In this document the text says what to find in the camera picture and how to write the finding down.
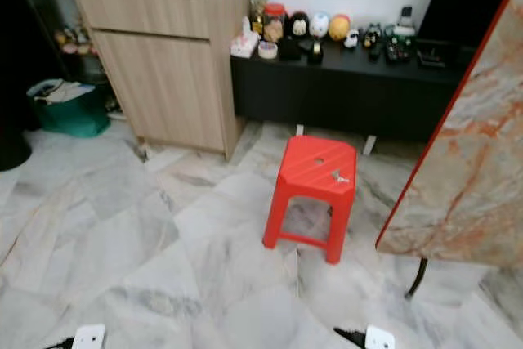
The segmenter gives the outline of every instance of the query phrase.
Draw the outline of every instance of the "stool seat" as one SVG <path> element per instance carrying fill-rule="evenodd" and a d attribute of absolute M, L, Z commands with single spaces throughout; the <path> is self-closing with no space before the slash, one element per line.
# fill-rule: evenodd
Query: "stool seat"
<path fill-rule="evenodd" d="M 313 136 L 290 138 L 279 168 L 263 244 L 273 248 L 278 239 L 287 239 L 314 245 L 326 249 L 327 262 L 338 263 L 354 200 L 356 156 L 355 149 L 347 143 Z M 288 201 L 293 196 L 330 203 L 333 215 L 326 242 L 281 231 Z"/>

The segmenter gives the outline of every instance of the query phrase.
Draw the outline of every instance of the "stool leg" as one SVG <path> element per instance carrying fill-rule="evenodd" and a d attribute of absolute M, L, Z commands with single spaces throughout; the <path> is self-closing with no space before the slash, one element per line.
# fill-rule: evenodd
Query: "stool leg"
<path fill-rule="evenodd" d="M 342 258 L 343 240 L 349 223 L 352 202 L 343 206 L 333 206 L 333 216 L 330 220 L 329 238 L 327 239 L 327 263 L 337 264 Z"/>
<path fill-rule="evenodd" d="M 265 235 L 263 236 L 263 245 L 267 248 L 274 248 L 276 246 L 281 226 L 284 223 L 289 198 L 287 192 L 283 191 L 281 187 L 276 186 L 270 206 L 269 219 L 267 220 L 265 228 Z"/>

